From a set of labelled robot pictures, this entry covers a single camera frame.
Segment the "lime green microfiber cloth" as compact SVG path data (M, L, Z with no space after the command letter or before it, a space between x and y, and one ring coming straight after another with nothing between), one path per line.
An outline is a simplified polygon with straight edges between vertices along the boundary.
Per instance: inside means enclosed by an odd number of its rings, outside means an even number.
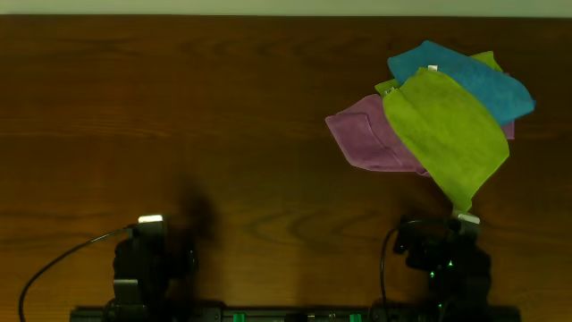
M509 157L486 107L448 75L420 68L383 97L392 129L461 211Z

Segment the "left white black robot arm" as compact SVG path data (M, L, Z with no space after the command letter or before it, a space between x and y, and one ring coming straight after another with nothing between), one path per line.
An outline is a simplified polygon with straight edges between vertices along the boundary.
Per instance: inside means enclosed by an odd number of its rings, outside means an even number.
M174 315L165 298L169 283L197 268L191 237L170 244L163 216L147 215L127 228L128 238L114 251L114 305L116 321L166 321Z

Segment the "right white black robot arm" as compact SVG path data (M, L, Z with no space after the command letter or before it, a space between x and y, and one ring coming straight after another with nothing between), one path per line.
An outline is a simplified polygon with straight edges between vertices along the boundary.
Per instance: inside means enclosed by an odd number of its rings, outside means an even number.
M490 255L477 238L480 218L455 210L442 218L403 216L392 251L406 266L425 272L440 313L477 311L487 306L492 284Z

